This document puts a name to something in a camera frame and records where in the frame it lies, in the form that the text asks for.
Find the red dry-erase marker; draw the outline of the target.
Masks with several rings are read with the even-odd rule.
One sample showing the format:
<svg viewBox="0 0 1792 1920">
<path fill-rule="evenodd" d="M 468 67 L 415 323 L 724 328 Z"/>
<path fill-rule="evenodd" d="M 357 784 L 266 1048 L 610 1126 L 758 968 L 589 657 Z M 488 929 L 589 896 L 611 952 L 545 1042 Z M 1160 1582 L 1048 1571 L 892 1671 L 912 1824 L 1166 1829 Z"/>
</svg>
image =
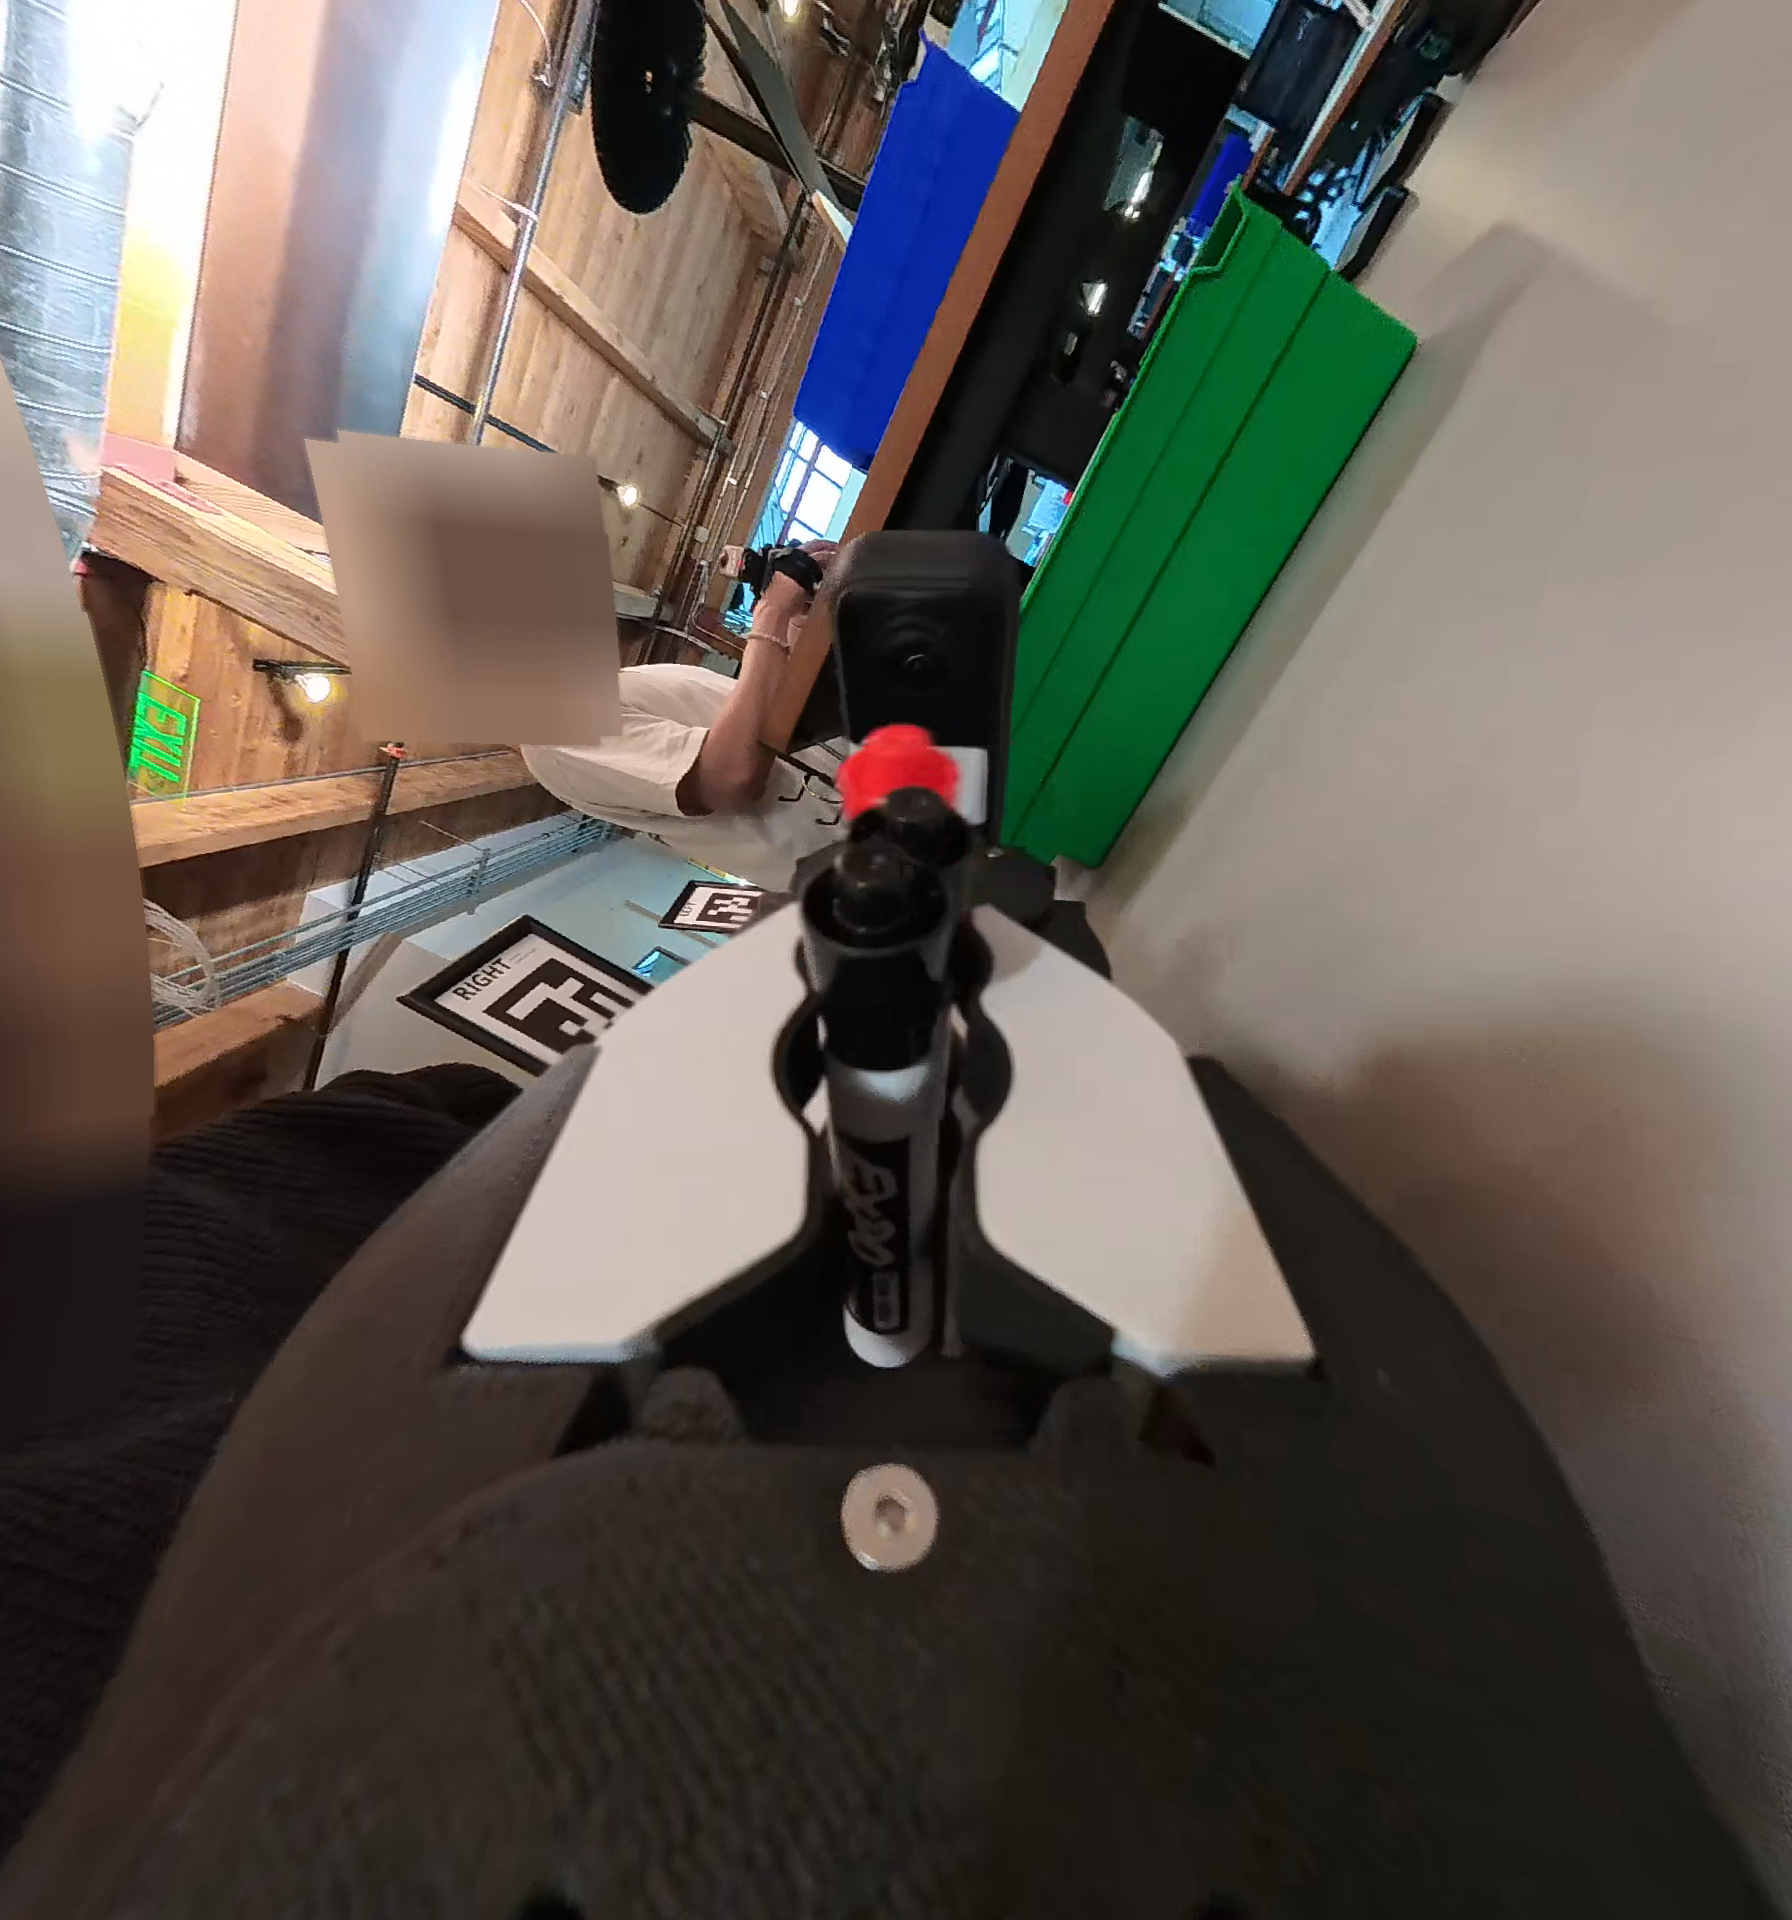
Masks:
<svg viewBox="0 0 1792 1920">
<path fill-rule="evenodd" d="M 896 793 L 920 788 L 958 812 L 961 768 L 921 726 L 891 724 L 871 731 L 838 766 L 834 784 L 847 822 L 884 806 Z"/>
</svg>

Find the grey steel column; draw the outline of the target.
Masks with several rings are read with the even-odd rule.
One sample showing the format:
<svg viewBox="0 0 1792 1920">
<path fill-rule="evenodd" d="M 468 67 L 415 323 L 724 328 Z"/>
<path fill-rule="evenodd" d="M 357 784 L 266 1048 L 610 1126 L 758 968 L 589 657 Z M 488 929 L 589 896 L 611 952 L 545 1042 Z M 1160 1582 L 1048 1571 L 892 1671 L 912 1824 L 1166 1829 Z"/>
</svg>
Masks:
<svg viewBox="0 0 1792 1920">
<path fill-rule="evenodd" d="M 310 441 L 394 435 L 497 3 L 240 3 L 177 448 L 320 514 Z"/>
</svg>

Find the large silver ventilation duct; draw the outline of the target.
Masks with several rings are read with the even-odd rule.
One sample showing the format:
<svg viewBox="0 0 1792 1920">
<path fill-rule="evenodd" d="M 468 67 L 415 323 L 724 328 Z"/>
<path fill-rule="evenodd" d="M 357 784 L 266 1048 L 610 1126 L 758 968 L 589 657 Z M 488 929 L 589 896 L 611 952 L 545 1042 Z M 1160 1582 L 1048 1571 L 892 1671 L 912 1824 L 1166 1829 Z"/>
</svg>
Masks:
<svg viewBox="0 0 1792 1920">
<path fill-rule="evenodd" d="M 70 555 L 98 508 L 141 127 L 125 12 L 0 3 L 0 362 Z"/>
</svg>

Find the green plastic bin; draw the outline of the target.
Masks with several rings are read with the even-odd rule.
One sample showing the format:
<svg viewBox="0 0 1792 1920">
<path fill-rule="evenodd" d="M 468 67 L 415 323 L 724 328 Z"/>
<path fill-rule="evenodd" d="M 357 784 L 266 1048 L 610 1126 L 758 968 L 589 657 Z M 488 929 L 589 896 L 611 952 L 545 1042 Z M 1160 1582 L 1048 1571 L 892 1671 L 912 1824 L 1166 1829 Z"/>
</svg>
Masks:
<svg viewBox="0 0 1792 1920">
<path fill-rule="evenodd" d="M 1008 844 L 1103 864 L 1414 346 L 1231 192 L 1025 595 Z"/>
</svg>

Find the wooden beam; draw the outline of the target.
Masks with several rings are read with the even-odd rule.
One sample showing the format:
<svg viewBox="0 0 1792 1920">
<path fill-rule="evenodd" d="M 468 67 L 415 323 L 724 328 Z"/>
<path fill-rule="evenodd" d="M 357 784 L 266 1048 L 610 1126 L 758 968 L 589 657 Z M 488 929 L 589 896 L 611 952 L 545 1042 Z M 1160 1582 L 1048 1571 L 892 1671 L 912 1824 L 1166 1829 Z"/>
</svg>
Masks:
<svg viewBox="0 0 1792 1920">
<path fill-rule="evenodd" d="M 129 565 L 351 666 L 319 522 L 191 455 L 109 434 L 79 564 Z"/>
</svg>

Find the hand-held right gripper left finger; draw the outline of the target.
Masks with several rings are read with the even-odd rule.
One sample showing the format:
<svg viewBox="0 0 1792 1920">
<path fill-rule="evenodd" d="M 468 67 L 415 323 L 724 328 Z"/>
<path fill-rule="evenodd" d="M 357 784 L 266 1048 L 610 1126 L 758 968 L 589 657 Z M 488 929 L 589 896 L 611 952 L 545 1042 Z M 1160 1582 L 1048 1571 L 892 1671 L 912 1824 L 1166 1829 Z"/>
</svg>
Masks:
<svg viewBox="0 0 1792 1920">
<path fill-rule="evenodd" d="M 460 1334 L 485 1362 L 629 1362 L 761 1285 L 822 1224 L 821 1141 L 779 1083 L 802 920 L 764 919 L 598 1044 Z"/>
</svg>

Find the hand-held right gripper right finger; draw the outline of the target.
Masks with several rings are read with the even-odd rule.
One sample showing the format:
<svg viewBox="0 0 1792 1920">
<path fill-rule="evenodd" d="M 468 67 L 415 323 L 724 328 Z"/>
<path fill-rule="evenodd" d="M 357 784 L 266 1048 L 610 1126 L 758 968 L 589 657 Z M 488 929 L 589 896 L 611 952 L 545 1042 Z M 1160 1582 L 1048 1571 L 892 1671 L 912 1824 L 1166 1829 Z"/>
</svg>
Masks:
<svg viewBox="0 0 1792 1920">
<path fill-rule="evenodd" d="M 1169 1033 L 1002 912 L 967 1008 L 948 1299 L 1044 1372 L 1306 1370 L 1316 1344 Z"/>
</svg>

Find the green exit sign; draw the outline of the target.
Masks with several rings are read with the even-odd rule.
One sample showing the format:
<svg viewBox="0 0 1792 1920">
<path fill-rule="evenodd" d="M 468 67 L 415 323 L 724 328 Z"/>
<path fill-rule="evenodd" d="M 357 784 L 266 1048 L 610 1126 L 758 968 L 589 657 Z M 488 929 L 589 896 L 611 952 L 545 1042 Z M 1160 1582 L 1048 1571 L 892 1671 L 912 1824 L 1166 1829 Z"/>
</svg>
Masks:
<svg viewBox="0 0 1792 1920">
<path fill-rule="evenodd" d="M 196 693 L 157 672 L 141 673 L 125 762 L 134 800 L 180 800 L 191 791 L 200 714 Z"/>
</svg>

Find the large black-white tag card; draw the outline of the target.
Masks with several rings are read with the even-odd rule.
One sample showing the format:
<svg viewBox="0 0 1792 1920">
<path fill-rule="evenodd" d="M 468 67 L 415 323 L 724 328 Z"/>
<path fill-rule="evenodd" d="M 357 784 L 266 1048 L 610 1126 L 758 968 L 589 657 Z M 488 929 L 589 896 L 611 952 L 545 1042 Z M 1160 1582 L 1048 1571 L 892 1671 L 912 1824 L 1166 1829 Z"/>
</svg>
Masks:
<svg viewBox="0 0 1792 1920">
<path fill-rule="evenodd" d="M 589 1048 L 652 983 L 523 916 L 398 997 L 408 1012 L 526 1076 Z"/>
</svg>

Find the black dry-erase marker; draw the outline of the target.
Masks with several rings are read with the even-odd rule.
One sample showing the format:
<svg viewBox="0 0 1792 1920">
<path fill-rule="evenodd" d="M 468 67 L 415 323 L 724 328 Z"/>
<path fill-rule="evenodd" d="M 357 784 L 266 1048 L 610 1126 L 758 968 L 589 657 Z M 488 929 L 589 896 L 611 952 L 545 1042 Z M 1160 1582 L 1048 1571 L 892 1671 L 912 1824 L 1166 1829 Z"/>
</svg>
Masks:
<svg viewBox="0 0 1792 1920">
<path fill-rule="evenodd" d="M 912 866 L 932 871 L 946 895 L 950 915 L 967 915 L 978 844 L 956 806 L 932 788 L 894 788 L 881 803 L 856 817 L 847 843 L 901 853 Z"/>
<path fill-rule="evenodd" d="M 940 1324 L 956 929 L 941 868 L 886 831 L 852 838 L 800 899 L 840 1207 L 842 1327 L 884 1370 L 923 1357 Z"/>
</svg>

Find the black round fan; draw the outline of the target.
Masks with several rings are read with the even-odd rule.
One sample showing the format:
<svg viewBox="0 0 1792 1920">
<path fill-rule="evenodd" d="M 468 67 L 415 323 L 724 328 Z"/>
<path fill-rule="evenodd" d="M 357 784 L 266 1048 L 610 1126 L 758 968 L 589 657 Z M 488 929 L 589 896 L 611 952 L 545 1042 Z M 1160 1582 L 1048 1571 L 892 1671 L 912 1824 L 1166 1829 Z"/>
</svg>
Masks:
<svg viewBox="0 0 1792 1920">
<path fill-rule="evenodd" d="M 699 3 L 600 3 L 596 8 L 593 148 L 610 196 L 629 212 L 660 211 L 686 173 L 707 43 Z"/>
</svg>

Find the person's black sweater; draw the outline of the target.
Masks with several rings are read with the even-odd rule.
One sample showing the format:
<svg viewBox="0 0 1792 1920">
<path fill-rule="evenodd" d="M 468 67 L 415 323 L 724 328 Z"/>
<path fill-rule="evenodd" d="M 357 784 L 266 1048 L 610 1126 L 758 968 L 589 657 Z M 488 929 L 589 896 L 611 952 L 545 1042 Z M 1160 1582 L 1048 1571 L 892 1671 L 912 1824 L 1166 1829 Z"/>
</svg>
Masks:
<svg viewBox="0 0 1792 1920">
<path fill-rule="evenodd" d="M 0 1449 L 0 1865 L 84 1739 L 240 1407 L 355 1252 L 520 1089 L 355 1072 L 153 1152 L 114 1408 Z"/>
</svg>

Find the metal conduit pipe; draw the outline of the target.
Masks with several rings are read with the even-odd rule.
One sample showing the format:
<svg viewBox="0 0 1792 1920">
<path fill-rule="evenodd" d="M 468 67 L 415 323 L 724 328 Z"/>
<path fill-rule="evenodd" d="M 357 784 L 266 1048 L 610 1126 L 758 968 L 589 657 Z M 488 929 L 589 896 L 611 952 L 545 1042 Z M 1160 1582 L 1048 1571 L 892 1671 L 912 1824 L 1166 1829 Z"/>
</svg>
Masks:
<svg viewBox="0 0 1792 1920">
<path fill-rule="evenodd" d="M 526 192 L 520 202 L 505 204 L 511 212 L 508 261 L 500 279 L 500 303 L 495 311 L 495 330 L 488 354 L 488 366 L 481 374 L 477 400 L 472 415 L 470 440 L 481 447 L 489 431 L 495 398 L 500 393 L 500 374 L 516 327 L 516 316 L 525 293 L 525 271 L 542 225 L 547 202 L 547 185 L 553 173 L 553 160 L 573 107 L 573 84 L 581 65 L 581 5 L 562 5 L 558 34 L 549 54 L 547 81 L 544 83 L 542 113 L 532 134 Z"/>
</svg>

